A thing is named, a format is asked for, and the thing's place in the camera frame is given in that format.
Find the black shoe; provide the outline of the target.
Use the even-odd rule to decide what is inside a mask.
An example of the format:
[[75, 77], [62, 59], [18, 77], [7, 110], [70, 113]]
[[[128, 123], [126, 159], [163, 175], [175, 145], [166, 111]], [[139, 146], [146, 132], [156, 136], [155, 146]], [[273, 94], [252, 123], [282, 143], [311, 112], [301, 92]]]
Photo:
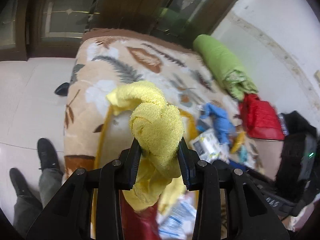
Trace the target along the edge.
[[9, 171], [9, 176], [11, 183], [15, 189], [16, 195], [18, 197], [32, 197], [33, 194], [29, 190], [27, 181], [21, 172], [13, 167]]
[[47, 138], [40, 138], [37, 142], [37, 152], [42, 171], [48, 168], [60, 169], [57, 152], [50, 140]]

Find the red quilted jacket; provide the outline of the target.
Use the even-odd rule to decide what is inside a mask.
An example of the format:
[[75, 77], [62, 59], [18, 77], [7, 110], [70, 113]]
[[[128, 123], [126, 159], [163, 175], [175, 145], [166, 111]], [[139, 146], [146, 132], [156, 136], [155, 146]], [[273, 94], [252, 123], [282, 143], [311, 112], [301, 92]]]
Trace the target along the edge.
[[245, 94], [239, 103], [242, 126], [249, 137], [260, 140], [283, 141], [285, 135], [274, 108], [257, 94]]

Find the yellow towel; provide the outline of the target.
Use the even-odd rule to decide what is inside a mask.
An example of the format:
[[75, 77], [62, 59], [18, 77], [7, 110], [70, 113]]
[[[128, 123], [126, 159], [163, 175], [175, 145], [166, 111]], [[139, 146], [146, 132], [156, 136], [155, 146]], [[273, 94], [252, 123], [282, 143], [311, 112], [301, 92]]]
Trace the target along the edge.
[[142, 158], [133, 188], [123, 195], [140, 212], [153, 206], [167, 185], [181, 176], [177, 150], [184, 133], [182, 117], [149, 81], [119, 86], [106, 98], [114, 115], [132, 112], [129, 128], [142, 149]]

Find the blue towel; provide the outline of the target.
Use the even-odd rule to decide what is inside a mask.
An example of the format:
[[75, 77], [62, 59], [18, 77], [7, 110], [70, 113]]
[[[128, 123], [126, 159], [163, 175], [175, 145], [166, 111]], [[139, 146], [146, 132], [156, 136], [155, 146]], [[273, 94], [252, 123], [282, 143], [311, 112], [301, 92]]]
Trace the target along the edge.
[[230, 121], [226, 110], [212, 103], [202, 106], [203, 114], [200, 119], [211, 117], [213, 119], [213, 129], [220, 144], [230, 145], [230, 135], [235, 133], [235, 126]]

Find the wooden glass door cabinet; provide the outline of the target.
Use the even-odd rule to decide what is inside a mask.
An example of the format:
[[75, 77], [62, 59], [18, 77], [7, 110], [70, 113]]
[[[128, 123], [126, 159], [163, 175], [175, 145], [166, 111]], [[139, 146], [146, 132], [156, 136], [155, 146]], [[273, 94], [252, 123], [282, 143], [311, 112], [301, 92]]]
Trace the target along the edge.
[[1, 60], [75, 57], [93, 29], [127, 29], [190, 48], [237, 0], [1, 0]]

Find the floral beige carpet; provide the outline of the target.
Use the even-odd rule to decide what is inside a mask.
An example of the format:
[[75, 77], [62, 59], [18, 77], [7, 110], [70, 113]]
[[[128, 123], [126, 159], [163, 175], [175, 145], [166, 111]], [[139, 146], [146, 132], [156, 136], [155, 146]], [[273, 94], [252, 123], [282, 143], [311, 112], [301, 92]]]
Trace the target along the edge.
[[[68, 175], [79, 167], [94, 167], [101, 129], [112, 108], [107, 94], [138, 81], [153, 83], [168, 104], [182, 110], [185, 128], [199, 118], [199, 105], [208, 102], [225, 109], [233, 125], [242, 125], [237, 100], [220, 87], [199, 54], [134, 31], [97, 29], [84, 36], [67, 95], [64, 154]], [[131, 113], [113, 113], [111, 128], [127, 127], [131, 133]]]

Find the white printed packet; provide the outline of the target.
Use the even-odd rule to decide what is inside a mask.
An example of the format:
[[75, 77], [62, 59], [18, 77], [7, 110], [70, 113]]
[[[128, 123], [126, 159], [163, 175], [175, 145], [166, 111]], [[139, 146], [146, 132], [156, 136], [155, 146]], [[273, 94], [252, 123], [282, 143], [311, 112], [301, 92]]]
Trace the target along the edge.
[[190, 144], [201, 160], [211, 164], [217, 159], [229, 163], [229, 146], [219, 142], [212, 128], [191, 140]]

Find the black backpack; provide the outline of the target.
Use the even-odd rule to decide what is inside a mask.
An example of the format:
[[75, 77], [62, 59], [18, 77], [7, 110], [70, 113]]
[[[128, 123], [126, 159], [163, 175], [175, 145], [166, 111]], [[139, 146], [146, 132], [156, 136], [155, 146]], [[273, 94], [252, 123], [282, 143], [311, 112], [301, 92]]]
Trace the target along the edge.
[[247, 169], [274, 212], [297, 217], [319, 194], [319, 139], [317, 129], [297, 111], [281, 113], [287, 134], [274, 180]]

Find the green rolled blanket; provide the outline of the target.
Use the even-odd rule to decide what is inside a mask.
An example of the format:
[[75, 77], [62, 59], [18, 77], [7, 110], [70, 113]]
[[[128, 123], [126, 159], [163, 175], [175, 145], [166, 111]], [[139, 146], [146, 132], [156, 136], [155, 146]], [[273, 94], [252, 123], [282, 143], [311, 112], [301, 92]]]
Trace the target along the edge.
[[217, 39], [201, 34], [193, 41], [193, 50], [200, 54], [220, 87], [236, 100], [258, 93], [241, 61]]

